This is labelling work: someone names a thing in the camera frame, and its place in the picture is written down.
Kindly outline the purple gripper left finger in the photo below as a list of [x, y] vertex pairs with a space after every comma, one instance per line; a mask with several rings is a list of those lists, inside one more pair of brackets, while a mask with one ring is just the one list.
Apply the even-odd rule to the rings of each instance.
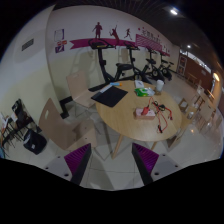
[[79, 185], [85, 173], [88, 161], [91, 156], [91, 144], [86, 144], [64, 157], [69, 170], [71, 171], [71, 182]]

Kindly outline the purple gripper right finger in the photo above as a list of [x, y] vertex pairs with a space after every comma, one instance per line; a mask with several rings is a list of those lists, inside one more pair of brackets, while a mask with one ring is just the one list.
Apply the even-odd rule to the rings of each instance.
[[139, 170], [143, 184], [148, 185], [152, 183], [153, 179], [151, 177], [151, 172], [159, 158], [159, 155], [137, 143], [132, 144], [132, 155]]

